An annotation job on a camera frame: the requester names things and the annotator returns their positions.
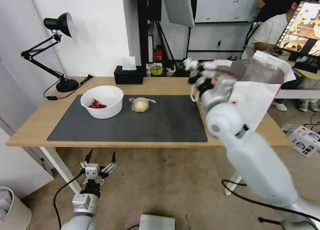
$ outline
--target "lamp arm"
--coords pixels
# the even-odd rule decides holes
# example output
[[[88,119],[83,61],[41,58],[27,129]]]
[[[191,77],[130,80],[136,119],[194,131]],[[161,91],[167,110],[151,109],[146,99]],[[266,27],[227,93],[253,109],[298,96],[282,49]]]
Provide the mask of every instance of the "lamp arm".
[[[43,45],[44,43],[50,41],[51,39],[54,39],[56,42],[48,45],[48,46],[45,47],[45,48],[36,49],[37,47]],[[58,74],[58,73],[55,72],[53,69],[48,68],[47,66],[45,66],[45,65],[43,65],[42,63],[36,61],[36,60],[33,58],[34,56],[42,53],[43,51],[51,48],[52,46],[60,43],[60,41],[61,41],[61,35],[59,35],[59,34],[54,34],[54,35],[52,35],[50,38],[48,38],[48,39],[46,39],[45,41],[37,44],[36,46],[34,46],[34,47],[32,47],[32,48],[30,48],[30,49],[28,49],[28,50],[26,50],[26,51],[23,51],[23,52],[21,53],[21,57],[24,58],[24,59],[26,59],[26,60],[28,60],[29,62],[35,64],[36,66],[42,68],[43,70],[47,71],[48,73],[52,74],[53,76],[57,77],[58,79],[60,79],[60,80],[65,80],[65,77],[63,76],[63,74],[61,74],[61,75]]]

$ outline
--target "whiteboard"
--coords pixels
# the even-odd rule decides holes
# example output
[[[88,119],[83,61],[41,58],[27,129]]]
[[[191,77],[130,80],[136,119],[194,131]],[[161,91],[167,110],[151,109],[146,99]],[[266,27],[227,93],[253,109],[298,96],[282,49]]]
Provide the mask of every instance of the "whiteboard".
[[[253,21],[258,0],[197,0],[195,23]]]

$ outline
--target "white bowl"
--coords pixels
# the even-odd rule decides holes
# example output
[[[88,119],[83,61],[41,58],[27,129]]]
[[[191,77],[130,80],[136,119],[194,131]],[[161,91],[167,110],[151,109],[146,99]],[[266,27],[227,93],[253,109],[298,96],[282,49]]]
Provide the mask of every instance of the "white bowl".
[[[106,105],[104,109],[92,109],[89,105],[93,99]],[[111,118],[117,115],[122,109],[123,91],[115,86],[98,86],[88,90],[82,95],[80,102],[89,114],[95,118]]]

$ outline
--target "white bin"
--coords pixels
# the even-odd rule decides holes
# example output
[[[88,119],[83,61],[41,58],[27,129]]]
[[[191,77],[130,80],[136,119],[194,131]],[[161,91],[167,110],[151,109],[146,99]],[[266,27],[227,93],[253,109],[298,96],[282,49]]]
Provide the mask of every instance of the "white bin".
[[[104,109],[89,108],[93,99],[107,105]],[[88,90],[82,95],[81,105],[85,107],[89,114],[95,118],[111,118],[117,115],[122,109],[123,91],[115,86],[98,86]]]
[[[12,194],[11,207],[0,223],[0,230],[25,230],[31,221],[31,210],[14,195],[10,188],[0,187],[0,191],[9,191]]]

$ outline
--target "lamp base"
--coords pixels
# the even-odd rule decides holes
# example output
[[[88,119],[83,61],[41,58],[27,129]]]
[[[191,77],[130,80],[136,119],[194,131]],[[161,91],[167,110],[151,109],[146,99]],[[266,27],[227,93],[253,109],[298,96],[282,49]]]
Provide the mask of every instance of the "lamp base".
[[[61,93],[74,91],[78,87],[79,83],[73,79],[60,79],[60,82],[56,85],[57,91]]]

